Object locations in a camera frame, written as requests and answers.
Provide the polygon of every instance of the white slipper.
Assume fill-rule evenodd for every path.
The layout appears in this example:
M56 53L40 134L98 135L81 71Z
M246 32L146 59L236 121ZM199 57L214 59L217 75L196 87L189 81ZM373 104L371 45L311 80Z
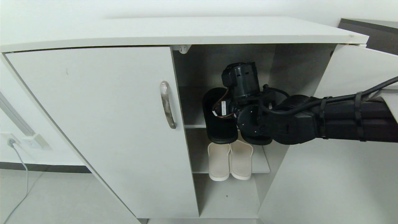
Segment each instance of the white slipper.
M236 140L231 143L230 167L232 176L239 180L248 180L252 175L253 146Z
M229 177L229 152L230 144L210 143L207 147L209 153L209 176L214 181L225 181Z

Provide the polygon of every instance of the floor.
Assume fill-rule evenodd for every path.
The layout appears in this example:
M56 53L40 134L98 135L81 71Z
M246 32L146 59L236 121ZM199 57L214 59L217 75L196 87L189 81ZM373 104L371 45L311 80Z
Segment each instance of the floor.
M26 172L0 169L0 223L25 196ZM7 224L130 224L135 217L89 173L29 172L28 197Z

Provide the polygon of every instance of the door handle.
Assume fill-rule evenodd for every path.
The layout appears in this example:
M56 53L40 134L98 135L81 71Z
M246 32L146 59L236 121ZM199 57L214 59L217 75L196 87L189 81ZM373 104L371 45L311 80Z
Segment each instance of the door handle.
M170 108L168 88L169 84L166 81L160 83L160 96L162 98L164 114L166 115L166 120L169 123L170 128L175 129L176 124L174 123L172 110Z

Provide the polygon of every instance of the black strap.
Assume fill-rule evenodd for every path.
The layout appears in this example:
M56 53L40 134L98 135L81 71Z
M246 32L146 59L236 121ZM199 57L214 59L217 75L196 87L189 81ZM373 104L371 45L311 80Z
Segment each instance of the black strap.
M364 131L362 126L361 99L362 99L362 91L357 92L357 94L355 95L355 103L354 103L355 123L357 124L357 133L359 140L366 141L364 138Z
M319 118L320 118L319 132L323 139L328 139L326 137L325 107L326 107L326 101L330 97L331 96L326 96L322 99L320 109L319 109Z

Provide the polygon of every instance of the open cabinet door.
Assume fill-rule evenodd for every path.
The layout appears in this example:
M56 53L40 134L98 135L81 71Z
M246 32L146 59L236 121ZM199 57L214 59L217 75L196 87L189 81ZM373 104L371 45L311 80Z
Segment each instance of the open cabinet door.
M88 166L136 217L199 216L169 47L6 57ZM175 129L165 117L163 81L169 84Z
M338 45L316 97L353 94L398 75L398 56ZM398 221L398 144L315 139L292 145L259 210L263 223Z

